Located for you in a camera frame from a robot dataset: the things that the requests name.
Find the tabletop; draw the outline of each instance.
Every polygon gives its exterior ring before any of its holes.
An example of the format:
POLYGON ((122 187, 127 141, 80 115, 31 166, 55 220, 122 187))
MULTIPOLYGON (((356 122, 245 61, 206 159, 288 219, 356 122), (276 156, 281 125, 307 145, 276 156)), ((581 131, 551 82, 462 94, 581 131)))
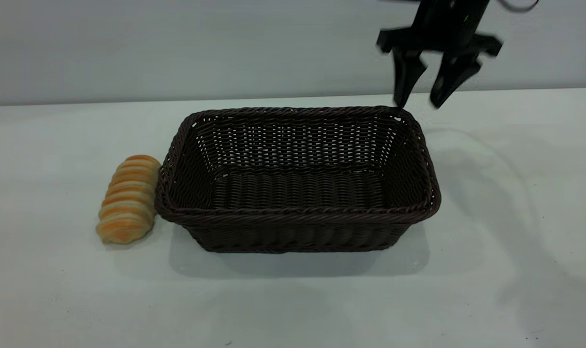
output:
POLYGON ((385 251, 94 231, 117 165, 193 112, 352 105, 390 96, 0 107, 0 348, 586 348, 586 88, 412 95, 443 202, 385 251))

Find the bread roll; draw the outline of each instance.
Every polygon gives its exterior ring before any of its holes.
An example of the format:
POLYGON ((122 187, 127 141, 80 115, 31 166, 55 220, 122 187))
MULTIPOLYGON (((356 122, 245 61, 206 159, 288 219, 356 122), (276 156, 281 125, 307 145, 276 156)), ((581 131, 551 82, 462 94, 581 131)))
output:
POLYGON ((159 168, 158 160, 147 155, 128 157, 117 167, 98 214, 102 242, 127 244, 152 229, 159 168))

